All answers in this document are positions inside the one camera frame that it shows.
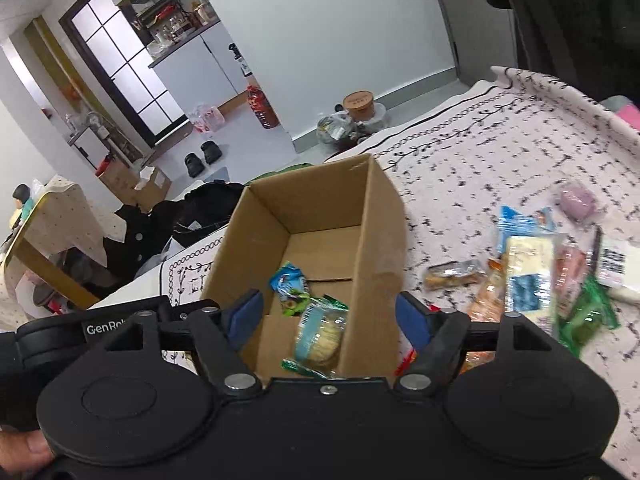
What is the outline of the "person's hand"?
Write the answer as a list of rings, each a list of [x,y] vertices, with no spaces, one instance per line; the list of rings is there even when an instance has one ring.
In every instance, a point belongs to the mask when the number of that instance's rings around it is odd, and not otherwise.
[[[0,464],[7,474],[36,471],[54,459],[41,430],[0,434]]]

